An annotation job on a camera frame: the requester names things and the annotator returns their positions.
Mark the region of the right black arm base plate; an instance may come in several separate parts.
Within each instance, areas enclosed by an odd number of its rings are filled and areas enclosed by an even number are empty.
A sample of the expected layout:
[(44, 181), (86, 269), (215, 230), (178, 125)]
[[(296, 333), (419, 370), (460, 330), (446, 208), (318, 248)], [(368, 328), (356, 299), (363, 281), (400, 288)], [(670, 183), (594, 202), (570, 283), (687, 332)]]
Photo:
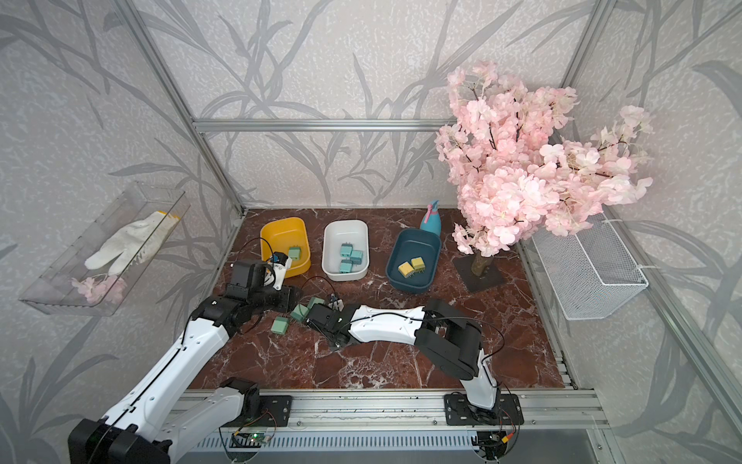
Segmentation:
[(490, 410), (472, 406), (465, 394), (452, 392), (444, 396), (447, 425), (496, 425), (518, 427), (525, 423), (519, 396), (498, 394)]

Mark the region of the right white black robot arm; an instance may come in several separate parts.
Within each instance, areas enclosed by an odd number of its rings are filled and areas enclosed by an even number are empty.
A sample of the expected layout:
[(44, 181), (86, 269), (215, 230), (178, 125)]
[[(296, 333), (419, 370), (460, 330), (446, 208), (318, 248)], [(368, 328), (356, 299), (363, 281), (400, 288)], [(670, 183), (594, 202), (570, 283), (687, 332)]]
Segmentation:
[(315, 304), (305, 325), (332, 349), (384, 341), (411, 345), (444, 374), (462, 384), (471, 407), (492, 411), (500, 387), (487, 365), (481, 325), (441, 300), (412, 309), (349, 305), (342, 311)]

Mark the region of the yellow plug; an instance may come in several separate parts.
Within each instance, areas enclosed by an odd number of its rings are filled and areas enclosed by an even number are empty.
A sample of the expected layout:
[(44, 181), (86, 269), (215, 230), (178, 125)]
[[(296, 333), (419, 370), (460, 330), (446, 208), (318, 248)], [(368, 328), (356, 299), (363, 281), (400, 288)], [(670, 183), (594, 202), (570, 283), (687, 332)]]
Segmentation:
[(415, 274), (415, 268), (409, 262), (403, 262), (398, 266), (398, 271), (404, 278), (409, 278)]
[(423, 272), (426, 269), (426, 265), (422, 257), (413, 258), (411, 260), (411, 265), (416, 272)]

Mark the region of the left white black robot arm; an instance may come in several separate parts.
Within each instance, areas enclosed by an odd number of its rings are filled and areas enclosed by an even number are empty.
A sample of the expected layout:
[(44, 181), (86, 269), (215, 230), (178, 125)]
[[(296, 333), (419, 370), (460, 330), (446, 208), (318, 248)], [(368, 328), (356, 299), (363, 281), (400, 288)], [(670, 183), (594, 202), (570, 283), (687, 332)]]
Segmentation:
[(170, 420), (201, 369), (253, 317), (289, 313), (301, 292), (284, 283), (290, 258), (239, 261), (218, 297), (191, 313), (183, 334), (143, 379), (98, 421), (83, 420), (70, 433), (73, 463), (176, 463), (214, 430), (260, 418), (256, 383), (230, 378), (191, 409)]

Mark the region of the teal plug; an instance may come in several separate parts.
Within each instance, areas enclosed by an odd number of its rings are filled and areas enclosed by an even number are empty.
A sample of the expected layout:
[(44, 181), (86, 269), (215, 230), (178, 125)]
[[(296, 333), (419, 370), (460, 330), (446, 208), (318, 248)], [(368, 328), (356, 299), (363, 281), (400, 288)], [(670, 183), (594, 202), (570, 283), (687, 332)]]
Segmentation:
[(353, 249), (350, 254), (350, 260), (354, 265), (361, 265), (363, 263), (364, 252), (359, 249)]
[(354, 263), (351, 260), (342, 260), (338, 267), (340, 274), (349, 274), (353, 271)]
[(349, 258), (354, 251), (354, 247), (352, 244), (345, 243), (342, 244), (340, 247), (340, 256), (343, 258)]

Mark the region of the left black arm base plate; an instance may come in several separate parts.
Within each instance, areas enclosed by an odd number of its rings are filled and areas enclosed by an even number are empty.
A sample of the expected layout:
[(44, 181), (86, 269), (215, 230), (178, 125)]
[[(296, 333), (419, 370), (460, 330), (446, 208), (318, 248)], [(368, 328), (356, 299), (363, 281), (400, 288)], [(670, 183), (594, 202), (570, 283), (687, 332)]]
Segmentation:
[(265, 426), (270, 428), (288, 427), (292, 410), (293, 396), (250, 396), (245, 400), (241, 425)]

